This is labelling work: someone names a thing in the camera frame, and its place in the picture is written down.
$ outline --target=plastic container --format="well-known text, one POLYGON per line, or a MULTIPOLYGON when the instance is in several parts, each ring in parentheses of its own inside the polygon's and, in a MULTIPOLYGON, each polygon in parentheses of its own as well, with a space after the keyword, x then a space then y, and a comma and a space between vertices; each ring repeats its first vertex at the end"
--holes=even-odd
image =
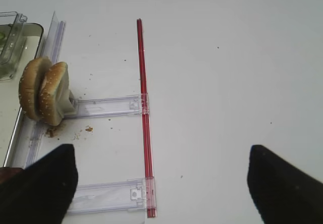
POLYGON ((26 37, 27 17, 17 12, 0 13, 0 80, 11 79, 17 69, 26 37))

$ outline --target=bread crumb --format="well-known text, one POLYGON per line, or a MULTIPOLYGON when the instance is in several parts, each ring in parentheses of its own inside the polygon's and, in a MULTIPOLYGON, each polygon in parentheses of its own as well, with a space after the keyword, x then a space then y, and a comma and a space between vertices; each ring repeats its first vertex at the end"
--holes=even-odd
POLYGON ((85 129, 87 132, 92 132, 93 131, 93 127, 88 127, 85 129))

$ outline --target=red rod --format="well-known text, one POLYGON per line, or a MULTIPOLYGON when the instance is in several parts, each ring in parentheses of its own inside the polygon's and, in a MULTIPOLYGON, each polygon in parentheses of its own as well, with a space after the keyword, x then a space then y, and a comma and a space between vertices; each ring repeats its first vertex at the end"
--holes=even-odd
MULTIPOLYGON (((144 96, 142 101, 142 109, 146 111, 148 109, 148 103, 146 99, 147 95, 147 83, 146 83, 146 68, 145 68, 145 56, 143 47, 142 36, 142 21, 137 20, 137 33, 138 33, 138 52, 139 52, 139 70, 140 70, 140 82, 141 82, 141 94, 144 96)), ((152 159, 151 159, 151 145, 150 145, 150 126, 149 126, 149 114, 142 114, 142 129, 143 129, 143 150, 145 156, 145 176, 146 178, 152 178, 152 159)), ((147 192, 147 205, 154 206, 152 198, 153 193, 147 192)), ((148 218, 156 217, 156 209, 147 209, 148 218)))

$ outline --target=red plastic stick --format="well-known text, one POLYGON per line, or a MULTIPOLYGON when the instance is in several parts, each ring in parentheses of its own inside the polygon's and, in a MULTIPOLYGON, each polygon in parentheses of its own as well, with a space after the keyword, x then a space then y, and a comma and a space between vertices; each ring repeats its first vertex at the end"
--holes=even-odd
MULTIPOLYGON (((145 56, 143 47, 143 36, 142 36, 142 21, 137 20, 137 33, 138 33, 138 52, 139 52, 139 70, 140 70, 140 82, 141 82, 141 94, 145 97, 147 95, 147 83, 146 83, 146 69, 145 69, 145 56)), ((143 111, 148 109, 147 99, 142 101, 143 111)), ((151 145, 150 145, 150 126, 149 126, 149 114, 142 114, 142 129, 143 129, 143 149, 145 156, 145 176, 146 178, 152 178, 152 156, 151 156, 151 145)), ((154 193, 149 191, 147 195, 147 205, 154 206, 154 198, 151 196, 154 193)), ((148 218, 156 217, 156 209, 147 209, 148 218)))

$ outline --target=white table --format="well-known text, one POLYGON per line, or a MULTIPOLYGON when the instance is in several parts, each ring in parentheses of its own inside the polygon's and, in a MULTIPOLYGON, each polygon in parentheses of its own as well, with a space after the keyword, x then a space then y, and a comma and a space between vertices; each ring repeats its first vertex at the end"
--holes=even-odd
POLYGON ((0 0, 0 11, 48 29, 56 10, 68 22, 60 58, 90 63, 95 54, 103 67, 107 51, 133 57, 142 18, 158 206, 147 223, 256 224, 252 144, 323 181, 322 4, 0 0), (84 43, 89 34, 100 47, 84 43))

